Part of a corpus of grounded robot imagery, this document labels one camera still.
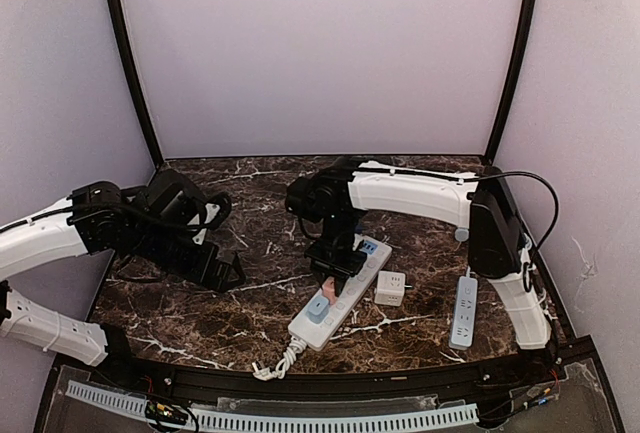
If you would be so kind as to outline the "pink plug adapter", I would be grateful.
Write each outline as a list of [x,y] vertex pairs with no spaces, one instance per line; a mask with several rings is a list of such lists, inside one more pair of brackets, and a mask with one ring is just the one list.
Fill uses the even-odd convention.
[[330,305],[334,305],[337,302],[338,294],[336,293],[336,282],[333,277],[327,278],[322,286],[322,295],[329,301]]

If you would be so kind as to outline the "light blue plug adapter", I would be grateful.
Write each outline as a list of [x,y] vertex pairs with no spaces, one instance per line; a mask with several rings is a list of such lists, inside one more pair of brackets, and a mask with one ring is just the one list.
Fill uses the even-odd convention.
[[307,304],[306,316],[314,324],[320,324],[327,316],[330,301],[323,295],[315,296]]

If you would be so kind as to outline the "white multicolour power strip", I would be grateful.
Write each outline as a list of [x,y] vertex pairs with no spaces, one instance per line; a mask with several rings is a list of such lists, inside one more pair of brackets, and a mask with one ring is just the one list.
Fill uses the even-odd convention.
[[322,295],[321,289],[318,289],[289,323],[288,332],[291,336],[289,347],[296,354],[307,348],[321,351],[327,345],[391,257],[392,248],[389,245],[369,236],[359,235],[358,240],[363,241],[360,251],[367,254],[367,260],[360,272],[355,277],[351,277],[337,302],[330,305],[329,312],[323,321],[320,324],[314,324],[306,316],[309,301],[315,296]]

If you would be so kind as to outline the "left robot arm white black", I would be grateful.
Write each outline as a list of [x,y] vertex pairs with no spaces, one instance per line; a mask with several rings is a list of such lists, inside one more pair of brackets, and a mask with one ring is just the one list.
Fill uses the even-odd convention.
[[111,250],[143,258],[162,271],[225,293],[246,275],[239,258],[219,259],[207,240],[229,216],[226,193],[210,198],[171,172],[147,186],[121,189],[102,181],[74,190],[38,213],[1,229],[1,334],[96,367],[129,356],[117,327],[75,320],[34,303],[10,277],[57,260]]

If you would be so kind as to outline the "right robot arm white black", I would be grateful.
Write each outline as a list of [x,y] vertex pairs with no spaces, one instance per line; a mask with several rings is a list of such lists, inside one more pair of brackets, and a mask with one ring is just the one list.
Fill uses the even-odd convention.
[[320,284],[340,297],[363,272],[366,254],[356,229],[369,211],[401,213],[454,226],[468,245],[468,266],[498,293],[522,350],[547,347],[551,325],[533,288],[535,244],[525,233],[506,174],[440,173],[341,158],[286,189],[285,208],[301,223],[322,226],[305,251]]

